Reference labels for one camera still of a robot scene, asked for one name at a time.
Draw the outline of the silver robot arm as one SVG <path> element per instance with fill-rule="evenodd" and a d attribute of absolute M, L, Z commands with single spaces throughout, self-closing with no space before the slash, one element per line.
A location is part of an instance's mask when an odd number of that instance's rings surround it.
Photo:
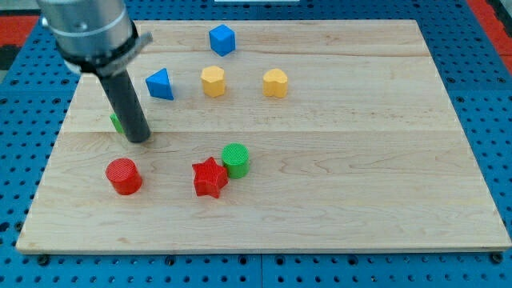
<path fill-rule="evenodd" d="M 94 74 L 128 141 L 144 142 L 150 128 L 127 66 L 152 41 L 140 34 L 123 0 L 37 0 L 42 23 L 56 40 L 65 64 Z"/>

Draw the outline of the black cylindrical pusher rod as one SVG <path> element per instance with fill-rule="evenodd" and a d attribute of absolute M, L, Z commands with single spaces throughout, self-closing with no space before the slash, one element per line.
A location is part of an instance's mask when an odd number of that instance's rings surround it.
<path fill-rule="evenodd" d="M 119 74 L 100 77 L 99 81 L 120 121 L 129 142 L 141 143 L 150 137 L 150 128 L 138 96 L 126 70 Z"/>

